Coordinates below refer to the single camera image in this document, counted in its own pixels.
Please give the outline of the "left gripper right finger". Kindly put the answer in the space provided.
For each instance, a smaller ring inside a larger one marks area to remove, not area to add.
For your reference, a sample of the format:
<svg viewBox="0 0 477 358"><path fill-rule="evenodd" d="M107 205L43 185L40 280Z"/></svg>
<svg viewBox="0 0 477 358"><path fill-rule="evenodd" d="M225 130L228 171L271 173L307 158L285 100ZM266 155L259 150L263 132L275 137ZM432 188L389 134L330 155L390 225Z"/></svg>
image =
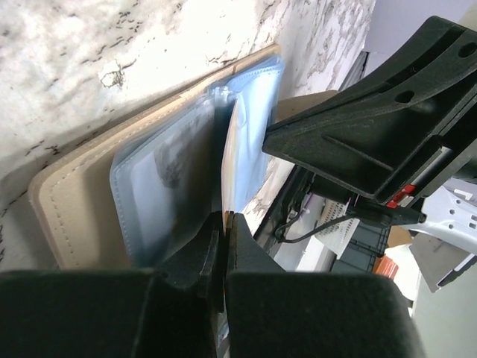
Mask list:
<svg viewBox="0 0 477 358"><path fill-rule="evenodd" d="M423 357L393 281L283 270L243 215L227 222L225 298L232 357Z"/></svg>

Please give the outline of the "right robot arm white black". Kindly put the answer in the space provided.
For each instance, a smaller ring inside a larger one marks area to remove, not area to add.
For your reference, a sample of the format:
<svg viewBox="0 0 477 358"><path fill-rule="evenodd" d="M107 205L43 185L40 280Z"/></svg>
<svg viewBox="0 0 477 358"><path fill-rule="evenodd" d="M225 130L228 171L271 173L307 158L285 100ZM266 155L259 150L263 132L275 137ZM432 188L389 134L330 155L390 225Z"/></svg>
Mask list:
<svg viewBox="0 0 477 358"><path fill-rule="evenodd" d="M262 149L344 204L318 232L358 219L474 254L476 209L445 183L476 176L475 31L429 17L358 83L270 126Z"/></svg>

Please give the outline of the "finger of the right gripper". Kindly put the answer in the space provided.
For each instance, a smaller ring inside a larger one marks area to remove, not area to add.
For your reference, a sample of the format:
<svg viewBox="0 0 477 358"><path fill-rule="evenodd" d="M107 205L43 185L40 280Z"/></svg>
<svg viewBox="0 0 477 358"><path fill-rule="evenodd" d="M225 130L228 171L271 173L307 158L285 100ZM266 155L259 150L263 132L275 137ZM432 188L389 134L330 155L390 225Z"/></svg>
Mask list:
<svg viewBox="0 0 477 358"><path fill-rule="evenodd" d="M476 33L437 16L375 71L267 129L265 153L380 204L476 158Z"/></svg>

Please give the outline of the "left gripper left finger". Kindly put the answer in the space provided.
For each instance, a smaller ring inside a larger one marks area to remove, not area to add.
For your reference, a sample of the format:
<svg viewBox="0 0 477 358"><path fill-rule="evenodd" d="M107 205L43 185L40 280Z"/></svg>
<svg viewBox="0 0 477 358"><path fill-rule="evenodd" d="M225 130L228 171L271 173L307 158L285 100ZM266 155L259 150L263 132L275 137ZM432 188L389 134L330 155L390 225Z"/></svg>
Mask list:
<svg viewBox="0 0 477 358"><path fill-rule="evenodd" d="M154 268L1 275L3 357L216 357L221 216Z"/></svg>

